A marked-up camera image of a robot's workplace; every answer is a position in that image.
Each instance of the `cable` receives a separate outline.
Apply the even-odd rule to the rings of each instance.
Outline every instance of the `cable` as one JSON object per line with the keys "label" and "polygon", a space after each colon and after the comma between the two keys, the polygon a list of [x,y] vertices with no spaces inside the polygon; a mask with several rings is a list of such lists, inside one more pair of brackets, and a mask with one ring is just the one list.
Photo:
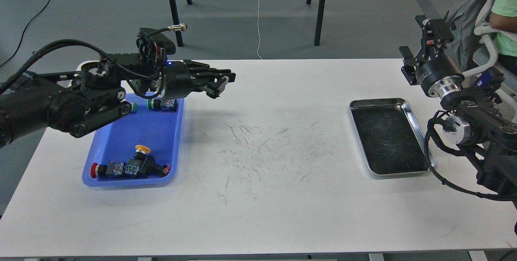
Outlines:
{"label": "cable", "polygon": [[16,55],[16,53],[18,53],[18,50],[20,50],[20,46],[22,45],[22,41],[23,41],[23,36],[25,35],[25,31],[27,31],[27,28],[28,26],[31,24],[31,22],[37,17],[39,16],[39,14],[41,14],[45,8],[48,6],[48,4],[50,3],[50,0],[48,0],[45,4],[45,6],[35,15],[33,16],[33,18],[31,18],[31,20],[27,23],[27,25],[24,27],[23,31],[22,31],[22,37],[20,38],[20,42],[18,43],[18,47],[16,47],[16,50],[15,52],[13,53],[13,55],[11,55],[11,57],[9,57],[9,59],[7,59],[5,62],[3,62],[2,64],[0,64],[0,67],[4,66],[7,62],[11,61],[11,59]]}
{"label": "cable", "polygon": [[448,181],[445,177],[440,175],[436,171],[436,169],[434,169],[434,167],[432,166],[430,157],[429,157],[429,140],[431,138],[430,130],[433,130],[434,132],[436,132],[436,130],[434,130],[434,124],[435,123],[432,120],[440,119],[440,118],[436,117],[437,114],[438,114],[438,112],[435,114],[435,116],[432,119],[429,120],[428,127],[427,127],[427,132],[425,133],[425,138],[424,138],[424,142],[423,142],[423,145],[424,145],[424,147],[423,147],[424,159],[425,159],[425,162],[427,163],[427,166],[428,166],[429,170],[433,173],[433,175],[436,178],[438,178],[438,180],[440,180],[443,185],[446,185],[446,186],[450,187],[451,189],[454,189],[454,190],[459,191],[459,192],[467,193],[467,194],[470,194],[470,195],[475,195],[475,196],[477,196],[479,198],[486,198],[487,200],[496,200],[498,202],[514,202],[514,201],[516,201],[517,200],[517,195],[487,194],[487,193],[473,192],[473,191],[464,189],[464,188],[459,187],[458,185]]}
{"label": "cable", "polygon": [[4,93],[37,60],[41,59],[43,56],[45,56],[46,54],[48,54],[48,53],[50,53],[52,51],[55,51],[55,50],[63,48],[63,47],[68,47],[68,46],[83,46],[83,47],[87,47],[89,49],[92,49],[93,51],[96,51],[98,54],[100,54],[101,56],[106,58],[106,60],[108,60],[110,62],[113,62],[121,70],[126,71],[128,73],[131,73],[133,75],[136,75],[138,77],[141,77],[143,79],[153,79],[155,77],[154,75],[152,75],[152,76],[142,75],[142,74],[139,74],[137,72],[134,72],[134,71],[131,71],[131,70],[125,68],[124,66],[114,62],[109,57],[109,55],[106,54],[105,51],[102,51],[101,49],[93,46],[92,44],[89,44],[89,43],[86,43],[86,42],[83,42],[83,41],[79,41],[79,40],[70,40],[70,39],[67,39],[67,40],[57,40],[57,41],[54,41],[54,42],[52,42],[50,44],[47,44],[43,48],[39,49],[39,51],[35,52],[31,56],[31,58],[29,58],[29,60],[27,60],[22,65],[22,67],[15,74],[11,75],[11,77],[9,77],[4,83],[0,84],[0,94]]}
{"label": "cable", "polygon": [[257,56],[261,59],[261,60],[264,60],[262,59],[262,56],[260,56],[259,54],[259,49],[260,49],[260,42],[261,42],[261,37],[260,37],[260,27],[259,27],[259,18],[260,18],[260,0],[258,0],[258,3],[257,3],[257,32],[258,32],[258,46],[257,46]]}

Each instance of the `concrete floor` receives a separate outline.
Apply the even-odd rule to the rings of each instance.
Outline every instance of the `concrete floor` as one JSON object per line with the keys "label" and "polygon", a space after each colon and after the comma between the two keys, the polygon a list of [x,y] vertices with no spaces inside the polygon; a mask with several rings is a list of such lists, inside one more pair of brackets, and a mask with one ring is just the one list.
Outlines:
{"label": "concrete floor", "polygon": [[[47,1],[0,0],[0,62],[15,51],[23,28]],[[187,5],[185,0],[177,0],[180,21],[189,29],[183,33],[185,47],[178,48],[172,59],[259,59],[256,54],[259,0],[193,1],[193,5]],[[461,0],[327,0],[321,45],[314,47],[318,0],[313,0],[312,5],[306,5],[305,0],[260,0],[258,53],[264,59],[399,58],[399,46],[418,50],[420,31],[414,16],[441,17],[457,1]],[[0,68],[0,81],[14,73],[33,51],[51,41],[72,38],[89,42],[107,53],[134,53],[135,34],[140,27],[161,28],[171,24],[168,0],[51,0],[28,27],[18,54]],[[47,55],[31,70],[72,71],[79,63],[97,58],[93,51],[70,47]],[[365,74],[365,81],[368,76],[374,75]],[[0,215],[41,135],[42,132],[37,132],[0,150]],[[497,260],[505,253],[486,254],[489,260]],[[512,253],[505,260],[516,256]],[[368,255],[345,254],[337,255],[336,259],[367,260]],[[386,254],[385,259],[470,260],[466,251]]]}

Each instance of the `stainless steel tray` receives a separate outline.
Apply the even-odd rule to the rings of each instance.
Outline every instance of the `stainless steel tray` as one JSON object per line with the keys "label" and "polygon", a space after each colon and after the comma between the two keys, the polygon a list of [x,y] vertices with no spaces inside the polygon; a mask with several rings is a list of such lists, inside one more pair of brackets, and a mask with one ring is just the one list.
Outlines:
{"label": "stainless steel tray", "polygon": [[[399,176],[428,171],[424,136],[410,104],[404,99],[363,99],[350,103],[364,156],[377,176]],[[433,167],[436,159],[429,150]]]}

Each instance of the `table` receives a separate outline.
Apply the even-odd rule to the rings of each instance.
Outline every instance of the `table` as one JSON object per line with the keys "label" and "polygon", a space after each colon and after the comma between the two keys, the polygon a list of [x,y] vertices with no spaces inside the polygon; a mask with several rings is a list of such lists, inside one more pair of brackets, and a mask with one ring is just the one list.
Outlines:
{"label": "table", "polygon": [[[421,126],[439,108],[399,59],[208,61],[236,81],[185,100],[178,170],[158,187],[82,183],[93,135],[48,129],[0,221],[0,257],[403,252],[514,248],[517,211],[430,173],[373,177],[349,103],[402,97]],[[468,189],[467,160],[432,146]]]}

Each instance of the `white cable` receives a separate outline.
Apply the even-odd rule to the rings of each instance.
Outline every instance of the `white cable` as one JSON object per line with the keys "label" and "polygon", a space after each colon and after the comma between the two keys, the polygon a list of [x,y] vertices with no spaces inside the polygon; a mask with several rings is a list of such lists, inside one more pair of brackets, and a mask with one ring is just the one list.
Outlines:
{"label": "white cable", "polygon": [[257,55],[258,55],[258,57],[259,57],[261,60],[264,60],[264,59],[262,59],[262,57],[259,55],[260,42],[261,42],[261,38],[260,38],[260,28],[259,28],[259,18],[260,18],[259,14],[260,14],[260,0],[258,0],[258,5],[257,5],[257,32],[258,32]]}

